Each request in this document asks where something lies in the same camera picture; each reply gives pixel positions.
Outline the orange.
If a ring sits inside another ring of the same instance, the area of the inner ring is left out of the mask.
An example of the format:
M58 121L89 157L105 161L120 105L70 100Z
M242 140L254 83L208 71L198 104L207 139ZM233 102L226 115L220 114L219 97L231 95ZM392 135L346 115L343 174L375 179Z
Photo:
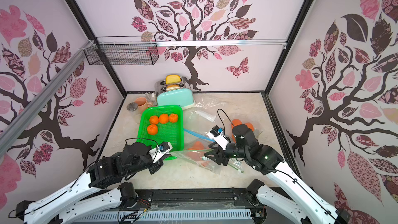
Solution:
M169 122L169 115L168 114L161 114L159 116L159 123L166 124Z
M169 122L171 123L176 123L179 119L179 116L177 114L170 114L169 115Z
M149 118L149 122L150 122L150 124L157 125L159 123L159 117L158 116L151 116Z
M157 126L156 124L150 124L150 125L147 127L147 133L148 133L149 135L157 135L157 133L158 133L158 126Z

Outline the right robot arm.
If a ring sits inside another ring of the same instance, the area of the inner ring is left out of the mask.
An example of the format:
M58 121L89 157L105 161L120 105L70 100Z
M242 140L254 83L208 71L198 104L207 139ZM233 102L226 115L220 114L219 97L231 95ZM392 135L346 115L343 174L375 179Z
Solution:
M345 209L337 209L317 195L274 148L259 143L251 128L240 124L232 129L232 133L235 142L225 136L222 128L214 126L207 134L213 143L205 157L223 166L227 166L230 159L243 159L288 195L284 197L255 179L244 193L250 204L269 206L295 224L349 223L350 214Z

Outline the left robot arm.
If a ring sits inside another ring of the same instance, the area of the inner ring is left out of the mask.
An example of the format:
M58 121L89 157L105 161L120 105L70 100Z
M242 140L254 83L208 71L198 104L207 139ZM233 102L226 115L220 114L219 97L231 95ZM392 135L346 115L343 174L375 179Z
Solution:
M135 204L138 195L127 180L145 169L154 174L172 148L169 142L156 148L140 142L126 144L122 152L101 158L53 194L36 202L18 203L15 217L25 224L69 224L123 203Z

